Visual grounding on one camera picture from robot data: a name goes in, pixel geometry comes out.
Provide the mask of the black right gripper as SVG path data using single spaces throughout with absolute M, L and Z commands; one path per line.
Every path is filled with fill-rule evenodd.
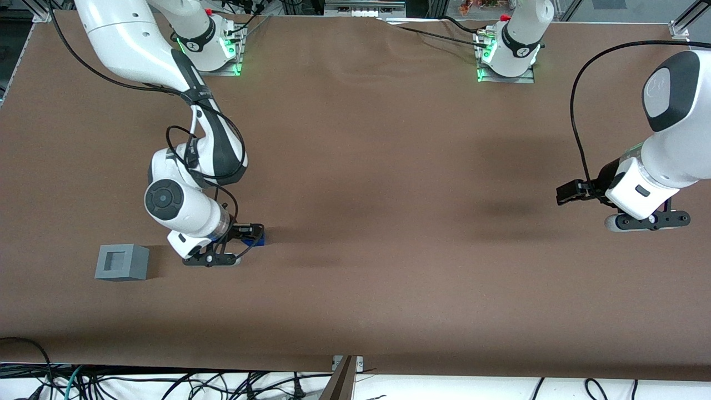
M 229 241 L 236 239 L 243 243 L 247 248 L 254 247 L 257 243 L 257 237 L 264 232 L 264 225 L 260 223 L 233 223 L 231 228 L 219 239 L 219 250 L 226 251 Z

